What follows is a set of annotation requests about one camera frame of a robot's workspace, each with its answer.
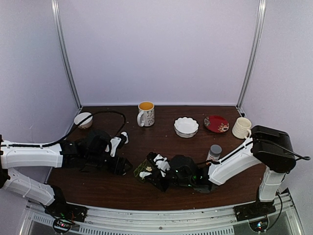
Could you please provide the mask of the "green pill organizer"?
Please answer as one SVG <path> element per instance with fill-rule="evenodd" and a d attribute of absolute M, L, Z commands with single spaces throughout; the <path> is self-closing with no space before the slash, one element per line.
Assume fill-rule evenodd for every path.
<path fill-rule="evenodd" d="M 148 160 L 144 160 L 135 170 L 134 170 L 134 177 L 140 182 L 151 182 L 156 178 L 156 167 L 153 166 Z M 150 172 L 151 175 L 145 177 L 144 179 L 139 177 L 139 173 L 142 171 Z"/>

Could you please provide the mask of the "small white pill bottle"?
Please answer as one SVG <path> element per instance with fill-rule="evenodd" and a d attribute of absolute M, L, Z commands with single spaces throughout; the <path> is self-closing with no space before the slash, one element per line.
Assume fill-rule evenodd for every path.
<path fill-rule="evenodd" d="M 122 142 L 124 144 L 127 144 L 129 142 L 129 137 L 128 137 L 127 132 L 122 132 L 120 135 L 120 138 L 122 139 Z"/>

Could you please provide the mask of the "floral mug yellow inside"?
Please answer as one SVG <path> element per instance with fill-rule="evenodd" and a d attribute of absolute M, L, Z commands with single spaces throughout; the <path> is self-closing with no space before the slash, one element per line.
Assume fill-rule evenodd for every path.
<path fill-rule="evenodd" d="M 152 102 L 144 101 L 138 105 L 137 124 L 139 127 L 150 127 L 155 123 L 155 106 Z"/>

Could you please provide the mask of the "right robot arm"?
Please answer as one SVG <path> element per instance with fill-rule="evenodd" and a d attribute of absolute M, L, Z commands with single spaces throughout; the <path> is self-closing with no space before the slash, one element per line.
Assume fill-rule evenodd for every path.
<path fill-rule="evenodd" d="M 148 154 L 147 161 L 150 165 L 139 177 L 159 190 L 166 191 L 174 185 L 199 192 L 211 192 L 244 170 L 264 164 L 266 171 L 258 188 L 257 201 L 250 209 L 255 216 L 269 209 L 283 178 L 296 166 L 289 135 L 261 125 L 254 126 L 239 147 L 218 161 L 197 164 L 184 155 L 168 160 L 154 152 Z"/>

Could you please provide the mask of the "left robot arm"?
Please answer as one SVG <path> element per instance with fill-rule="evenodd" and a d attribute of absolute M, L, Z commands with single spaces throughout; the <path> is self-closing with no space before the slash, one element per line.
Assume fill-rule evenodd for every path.
<path fill-rule="evenodd" d="M 48 166 L 83 170 L 90 166 L 124 175 L 133 166 L 126 158 L 119 157 L 117 151 L 128 142 L 126 132 L 111 137 L 101 130 L 90 131 L 85 138 L 74 142 L 26 144 L 3 141 L 0 145 L 0 187 L 50 207 L 59 217 L 66 217 L 70 206 L 59 187 L 39 183 L 15 169 Z"/>

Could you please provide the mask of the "small white tea cup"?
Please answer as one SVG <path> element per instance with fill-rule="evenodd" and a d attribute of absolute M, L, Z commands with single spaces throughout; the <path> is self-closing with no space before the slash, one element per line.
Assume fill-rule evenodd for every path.
<path fill-rule="evenodd" d="M 93 115 L 89 112 L 80 113 L 74 118 L 74 124 L 82 130 L 90 128 L 92 126 L 92 122 Z"/>

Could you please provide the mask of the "white fluted bowl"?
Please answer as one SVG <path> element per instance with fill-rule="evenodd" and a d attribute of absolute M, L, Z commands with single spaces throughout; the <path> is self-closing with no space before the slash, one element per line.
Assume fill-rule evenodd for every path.
<path fill-rule="evenodd" d="M 182 138 L 191 138 L 196 135 L 199 124 L 191 117 L 179 117 L 174 122 L 175 133 Z"/>

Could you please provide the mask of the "amber bottle grey cap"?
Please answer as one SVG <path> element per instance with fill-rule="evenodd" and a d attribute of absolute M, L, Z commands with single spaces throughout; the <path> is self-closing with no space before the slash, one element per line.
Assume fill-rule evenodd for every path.
<path fill-rule="evenodd" d="M 222 148 L 219 145 L 214 144 L 210 147 L 210 150 L 207 155 L 207 160 L 217 161 L 220 158 L 221 153 Z"/>

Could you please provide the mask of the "red floral plate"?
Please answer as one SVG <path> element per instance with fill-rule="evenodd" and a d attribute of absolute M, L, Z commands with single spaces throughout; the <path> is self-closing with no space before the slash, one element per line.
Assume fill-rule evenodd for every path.
<path fill-rule="evenodd" d="M 214 133 L 225 133 L 229 130 L 229 123 L 228 121 L 222 117 L 217 115 L 210 115 L 204 118 L 203 121 L 205 127 Z"/>

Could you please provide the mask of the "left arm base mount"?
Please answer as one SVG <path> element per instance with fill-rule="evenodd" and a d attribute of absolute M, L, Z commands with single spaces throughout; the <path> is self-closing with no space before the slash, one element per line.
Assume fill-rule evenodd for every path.
<path fill-rule="evenodd" d="M 66 219 L 71 222 L 85 222 L 88 209 L 84 206 L 69 204 L 62 192 L 57 186 L 51 186 L 53 189 L 53 202 L 45 206 L 45 212 L 52 217 Z"/>

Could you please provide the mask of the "aluminium front rail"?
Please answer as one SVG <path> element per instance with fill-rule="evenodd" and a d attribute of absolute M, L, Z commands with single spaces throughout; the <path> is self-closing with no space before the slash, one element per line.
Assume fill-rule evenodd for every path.
<path fill-rule="evenodd" d="M 87 207 L 84 222 L 69 235 L 254 235 L 252 227 L 269 220 L 267 235 L 302 235 L 296 207 L 289 193 L 275 198 L 276 212 L 239 221 L 233 206 L 178 211 L 132 211 Z"/>

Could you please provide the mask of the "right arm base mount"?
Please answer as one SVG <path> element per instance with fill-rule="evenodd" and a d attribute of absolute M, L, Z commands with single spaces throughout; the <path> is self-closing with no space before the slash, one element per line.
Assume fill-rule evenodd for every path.
<path fill-rule="evenodd" d="M 237 221 L 250 220 L 276 212 L 274 200 L 262 201 L 259 196 L 255 202 L 235 206 L 234 214 Z"/>

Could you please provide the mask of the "left aluminium frame post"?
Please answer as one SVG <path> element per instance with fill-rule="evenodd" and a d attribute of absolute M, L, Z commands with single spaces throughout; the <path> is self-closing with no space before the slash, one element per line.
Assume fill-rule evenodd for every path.
<path fill-rule="evenodd" d="M 51 0 L 51 7 L 52 7 L 52 15 L 54 18 L 55 22 L 55 27 L 56 27 L 56 32 L 57 32 L 57 37 L 59 41 L 59 47 L 61 50 L 61 58 L 63 61 L 65 73 L 66 73 L 66 78 L 69 83 L 70 91 L 71 94 L 74 98 L 75 105 L 77 109 L 82 108 L 82 104 L 77 92 L 77 88 L 74 82 L 71 66 L 70 66 L 70 61 L 69 61 L 69 56 L 67 53 L 67 47 L 66 47 L 66 42 L 64 38 L 64 32 L 63 32 L 63 27 L 62 27 L 62 21 L 61 21 L 61 14 L 60 14 L 60 8 L 59 8 L 59 1 L 58 0 Z"/>

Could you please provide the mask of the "aluminium frame post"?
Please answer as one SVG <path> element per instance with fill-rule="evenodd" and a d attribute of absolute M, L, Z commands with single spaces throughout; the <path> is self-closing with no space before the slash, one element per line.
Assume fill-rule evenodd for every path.
<path fill-rule="evenodd" d="M 267 6 L 266 0 L 259 0 L 250 56 L 249 56 L 249 60 L 247 64 L 246 73 L 244 76 L 243 85 L 242 85 L 241 92 L 240 92 L 237 105 L 236 105 L 236 108 L 240 113 L 244 112 L 243 103 L 244 103 L 245 95 L 246 95 L 248 85 L 252 76 L 258 48 L 259 48 L 262 33 L 263 33 L 263 27 L 264 27 L 264 22 L 265 22 L 265 17 L 266 17 L 266 6 Z"/>
<path fill-rule="evenodd" d="M 66 73 L 66 78 L 69 83 L 70 91 L 71 94 L 74 98 L 75 105 L 77 109 L 82 108 L 82 104 L 77 92 L 77 88 L 74 82 L 71 66 L 70 66 L 70 61 L 69 61 L 69 56 L 67 53 L 67 47 L 66 47 L 66 42 L 64 38 L 64 32 L 63 32 L 63 27 L 62 27 L 62 21 L 61 21 L 61 14 L 60 14 L 60 8 L 59 8 L 59 1 L 58 0 L 51 0 L 51 7 L 52 7 L 52 15 L 54 18 L 55 22 L 55 27 L 56 27 L 56 32 L 57 32 L 57 37 L 59 41 L 59 47 L 61 50 L 61 58 L 63 61 L 65 73 Z"/>

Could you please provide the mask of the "right aluminium frame post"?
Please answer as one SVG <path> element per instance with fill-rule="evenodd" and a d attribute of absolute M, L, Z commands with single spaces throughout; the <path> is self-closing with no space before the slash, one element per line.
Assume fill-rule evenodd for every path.
<path fill-rule="evenodd" d="M 248 85 L 252 76 L 258 48 L 259 48 L 262 33 L 263 33 L 263 27 L 264 27 L 264 22 L 265 22 L 265 17 L 266 17 L 266 6 L 267 6 L 266 0 L 259 0 L 250 56 L 249 56 L 249 60 L 247 64 L 246 73 L 244 76 L 243 85 L 242 85 L 241 92 L 240 92 L 237 105 L 236 105 L 236 108 L 240 113 L 244 112 L 243 103 L 244 103 L 245 95 L 246 95 Z"/>

